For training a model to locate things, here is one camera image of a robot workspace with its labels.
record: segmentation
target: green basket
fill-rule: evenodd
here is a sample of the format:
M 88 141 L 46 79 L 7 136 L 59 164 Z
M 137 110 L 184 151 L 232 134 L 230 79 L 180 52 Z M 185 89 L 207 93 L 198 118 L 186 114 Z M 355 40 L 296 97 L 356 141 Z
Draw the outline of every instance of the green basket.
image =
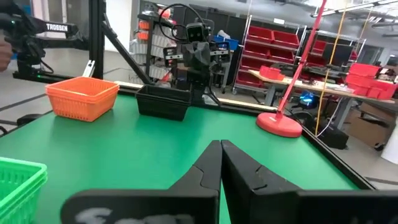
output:
M 32 222 L 46 181 L 46 165 L 0 157 L 0 223 Z

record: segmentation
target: green tabletop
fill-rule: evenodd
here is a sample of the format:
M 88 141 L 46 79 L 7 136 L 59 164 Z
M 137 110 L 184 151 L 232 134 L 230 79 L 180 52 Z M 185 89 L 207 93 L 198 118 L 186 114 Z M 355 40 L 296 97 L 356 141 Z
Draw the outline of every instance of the green tabletop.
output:
M 356 189 L 304 137 L 282 138 L 256 118 L 191 107 L 183 122 L 143 116 L 136 99 L 118 96 L 94 123 L 48 114 L 0 139 L 0 156 L 48 166 L 36 219 L 60 223 L 62 203 L 92 189 L 167 189 L 212 140 L 228 139 L 261 164 L 303 189 Z M 229 223 L 221 194 L 220 223 Z

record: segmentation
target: red pole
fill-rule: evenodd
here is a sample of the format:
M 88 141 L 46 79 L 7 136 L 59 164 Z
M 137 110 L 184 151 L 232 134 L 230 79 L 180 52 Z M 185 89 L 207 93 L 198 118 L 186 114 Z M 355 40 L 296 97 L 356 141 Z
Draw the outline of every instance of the red pole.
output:
M 282 102 L 280 103 L 280 105 L 278 107 L 278 111 L 277 111 L 276 116 L 280 116 L 280 115 L 283 114 L 283 110 L 285 108 L 285 104 L 286 104 L 287 98 L 289 97 L 290 92 L 292 91 L 294 83 L 296 82 L 296 80 L 298 79 L 299 75 L 301 74 L 301 71 L 303 70 L 304 63 L 307 61 L 307 57 L 308 57 L 310 48 L 312 46 L 312 42 L 313 42 L 313 39 L 315 37 L 315 33 L 316 33 L 320 23 L 321 23 L 322 13 L 325 10 L 326 2 L 327 2 L 327 0 L 323 0 L 323 2 L 322 2 L 321 8 L 319 9 L 319 12 L 318 12 L 317 19 L 315 19 L 315 22 L 313 24 L 313 27 L 312 27 L 312 30 L 311 30 L 311 33 L 310 33 L 310 37 L 308 38 L 307 44 L 306 44 L 306 46 L 304 48 L 303 55 L 301 56 L 301 60 L 298 63 L 298 67 L 296 69 L 296 72 L 294 73 L 293 80 L 290 83 L 289 87 L 287 87 L 285 96 L 282 99 Z

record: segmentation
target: red stand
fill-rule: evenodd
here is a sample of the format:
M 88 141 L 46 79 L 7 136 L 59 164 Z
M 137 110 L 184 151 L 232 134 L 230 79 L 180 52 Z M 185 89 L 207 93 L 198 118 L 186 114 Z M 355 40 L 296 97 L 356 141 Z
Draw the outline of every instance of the red stand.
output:
M 288 137 L 288 138 L 297 138 L 297 137 L 301 136 L 301 132 L 303 131 L 303 127 L 301 126 L 301 124 L 299 124 L 298 122 L 296 122 L 295 120 L 293 120 L 291 118 L 286 117 L 283 114 L 283 110 L 285 108 L 285 105 L 286 105 L 287 99 L 290 95 L 290 92 L 292 91 L 294 83 L 300 76 L 301 71 L 303 70 L 304 63 L 307 60 L 310 48 L 312 46 L 312 42 L 315 37 L 316 30 L 318 29 L 319 24 L 321 22 L 321 18 L 322 18 L 323 10 L 325 9 L 326 1 L 327 0 L 323 0 L 323 2 L 322 2 L 322 6 L 318 12 L 317 19 L 315 20 L 314 25 L 312 27 L 310 37 L 308 38 L 307 44 L 304 48 L 303 55 L 298 64 L 297 70 L 294 73 L 293 80 L 290 83 L 289 87 L 287 88 L 285 96 L 282 99 L 282 102 L 280 103 L 276 114 L 275 113 L 261 113 L 257 117 L 256 124 L 260 128 L 262 128 L 272 134 L 276 134 L 276 135 L 279 135 L 282 137 Z

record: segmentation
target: metal shelf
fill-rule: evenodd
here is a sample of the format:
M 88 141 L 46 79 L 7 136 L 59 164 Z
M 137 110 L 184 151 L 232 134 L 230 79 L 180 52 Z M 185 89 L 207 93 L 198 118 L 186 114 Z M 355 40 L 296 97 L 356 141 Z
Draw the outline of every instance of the metal shelf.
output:
M 277 60 L 266 59 L 266 58 L 259 58 L 259 57 L 255 57 L 255 56 L 244 55 L 244 54 L 242 54 L 242 57 L 251 58 L 251 59 L 256 59 L 256 60 L 261 60 L 261 61 L 263 61 L 263 62 L 284 63 L 284 64 L 286 64 L 286 65 L 293 65 L 293 63 L 280 62 L 280 61 L 277 61 Z
M 289 51 L 293 51 L 293 52 L 296 52 L 298 50 L 298 49 L 295 49 L 295 48 L 292 48 L 292 47 L 285 47 L 285 46 L 281 46 L 281 45 L 277 45 L 277 44 L 263 43 L 263 42 L 260 42 L 260 41 L 250 40 L 250 39 L 246 39 L 246 43 L 252 43 L 252 44 L 272 47 L 272 48 L 275 48 L 275 49 L 289 50 Z

